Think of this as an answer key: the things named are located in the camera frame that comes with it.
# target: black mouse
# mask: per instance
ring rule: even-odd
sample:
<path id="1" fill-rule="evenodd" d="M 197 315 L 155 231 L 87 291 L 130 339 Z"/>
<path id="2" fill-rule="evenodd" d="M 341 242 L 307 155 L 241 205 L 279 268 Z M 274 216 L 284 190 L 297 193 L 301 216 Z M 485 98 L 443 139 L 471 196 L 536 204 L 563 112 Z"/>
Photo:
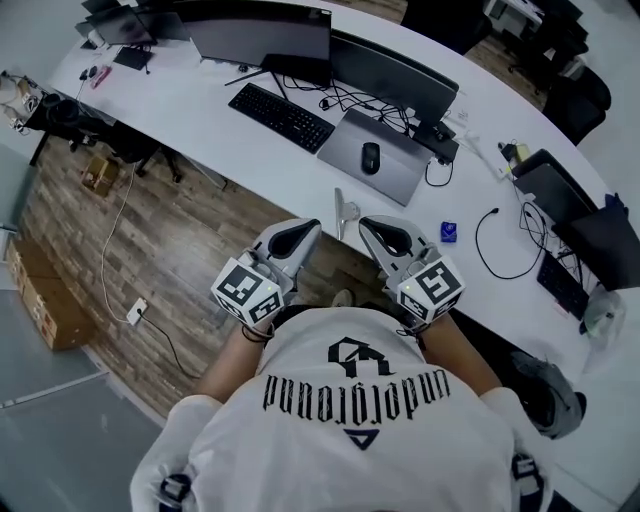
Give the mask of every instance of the black mouse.
<path id="1" fill-rule="evenodd" d="M 375 142 L 365 142 L 362 145 L 362 171 L 365 174 L 375 174 L 380 170 L 380 146 Z"/>

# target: black chair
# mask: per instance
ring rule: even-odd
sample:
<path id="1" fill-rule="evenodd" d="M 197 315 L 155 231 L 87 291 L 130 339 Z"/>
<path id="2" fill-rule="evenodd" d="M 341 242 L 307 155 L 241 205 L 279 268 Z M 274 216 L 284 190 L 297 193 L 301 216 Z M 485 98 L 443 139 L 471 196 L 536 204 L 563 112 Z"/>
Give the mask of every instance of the black chair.
<path id="1" fill-rule="evenodd" d="M 533 81 L 538 94 L 540 90 L 548 89 L 573 59 L 589 51 L 587 35 L 577 21 L 552 12 L 544 15 L 536 32 L 529 36 L 523 33 L 523 39 L 505 30 L 502 39 L 507 52 L 519 60 L 517 65 L 509 67 L 509 71 L 523 71 Z M 555 50 L 551 59 L 545 55 L 550 49 Z"/>
<path id="2" fill-rule="evenodd" d="M 611 91 L 590 68 L 583 67 L 575 79 L 576 90 L 602 110 L 611 108 Z"/>
<path id="3" fill-rule="evenodd" d="M 595 82 L 597 87 L 586 88 L 593 79 L 591 73 L 587 74 L 584 81 L 564 77 L 557 79 L 542 110 L 542 113 L 575 145 L 604 122 L 607 114 L 603 106 L 611 105 L 609 89 L 595 73 L 593 76 L 598 78 Z"/>
<path id="4" fill-rule="evenodd" d="M 464 55 L 491 33 L 491 20 L 476 0 L 409 0 L 401 25 Z"/>
<path id="5" fill-rule="evenodd" d="M 98 141 L 104 142 L 122 161 L 135 164 L 138 176 L 144 176 L 144 166 L 160 151 L 167 160 L 173 181 L 180 183 L 182 180 L 173 150 L 120 121 L 109 126 L 101 119 L 87 115 L 77 101 L 58 94 L 43 98 L 25 127 L 68 140 L 72 152 L 81 144 L 94 146 Z"/>

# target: white desk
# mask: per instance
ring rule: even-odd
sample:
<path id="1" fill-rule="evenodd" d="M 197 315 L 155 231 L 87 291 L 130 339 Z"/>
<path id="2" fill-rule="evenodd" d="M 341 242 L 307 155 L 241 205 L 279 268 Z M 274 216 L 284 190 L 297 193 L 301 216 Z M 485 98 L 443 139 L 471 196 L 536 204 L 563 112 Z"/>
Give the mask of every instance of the white desk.
<path id="1" fill-rule="evenodd" d="M 460 84 L 470 105 L 469 127 L 484 143 L 517 139 L 532 151 L 546 148 L 598 205 L 607 188 L 586 159 L 558 129 L 515 91 L 464 57 L 415 32 L 346 7 L 309 0 L 333 12 L 333 26 L 377 42 L 439 71 Z M 115 54 L 96 57 L 79 44 L 60 64 L 50 83 L 75 97 L 78 76 L 90 65 L 108 63 Z M 472 153 L 460 149 L 451 183 L 432 188 L 421 182 L 406 208 L 385 198 L 347 174 L 318 160 L 275 132 L 227 106 L 244 84 L 223 87 L 237 76 L 235 67 L 200 63 L 190 43 L 155 48 L 150 75 L 114 65 L 96 90 L 88 87 L 81 100 L 174 150 L 221 173 L 299 217 L 317 218 L 335 236 L 334 188 L 355 201 L 362 215 L 394 215 L 420 226 L 439 241 L 443 220 L 458 223 L 458 242 L 442 245 L 467 283 L 460 310 L 530 354 L 546 358 L 577 381 L 588 357 L 587 340 L 578 321 L 561 314 L 551 296 L 536 282 L 536 269 L 514 281 L 499 281 L 483 266 L 474 243 L 482 215 L 498 206 L 499 215 L 482 228 L 483 254 L 504 275 L 528 268 L 537 249 L 518 228 L 519 203 L 510 182 L 498 183 Z M 256 84 L 278 93 L 270 75 Z M 322 112 L 319 92 L 288 90 L 299 105 L 337 124 L 338 108 Z M 439 179 L 437 164 L 430 179 Z M 347 225 L 344 243 L 367 254 L 357 224 Z"/>

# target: shoe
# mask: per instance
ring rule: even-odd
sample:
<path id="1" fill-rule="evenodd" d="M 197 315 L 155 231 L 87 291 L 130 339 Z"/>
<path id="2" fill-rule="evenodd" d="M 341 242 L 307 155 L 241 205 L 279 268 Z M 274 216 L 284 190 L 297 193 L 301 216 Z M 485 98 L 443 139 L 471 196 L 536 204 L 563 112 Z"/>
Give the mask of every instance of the shoe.
<path id="1" fill-rule="evenodd" d="M 348 288 L 340 290 L 331 302 L 332 308 L 352 308 L 356 304 L 356 294 Z"/>

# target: wall socket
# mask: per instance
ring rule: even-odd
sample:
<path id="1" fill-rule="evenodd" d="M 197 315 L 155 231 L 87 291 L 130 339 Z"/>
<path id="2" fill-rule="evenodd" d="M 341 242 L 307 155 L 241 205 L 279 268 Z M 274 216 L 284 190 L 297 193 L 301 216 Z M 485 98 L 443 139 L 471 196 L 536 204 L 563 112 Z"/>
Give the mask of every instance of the wall socket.
<path id="1" fill-rule="evenodd" d="M 141 316 L 140 313 L 138 313 L 138 310 L 144 313 L 148 307 L 149 307 L 149 304 L 147 304 L 147 301 L 144 300 L 143 298 L 139 298 L 136 301 L 136 303 L 133 305 L 129 313 L 127 313 L 127 320 L 129 321 L 129 323 L 135 327 L 140 321 L 140 316 Z"/>

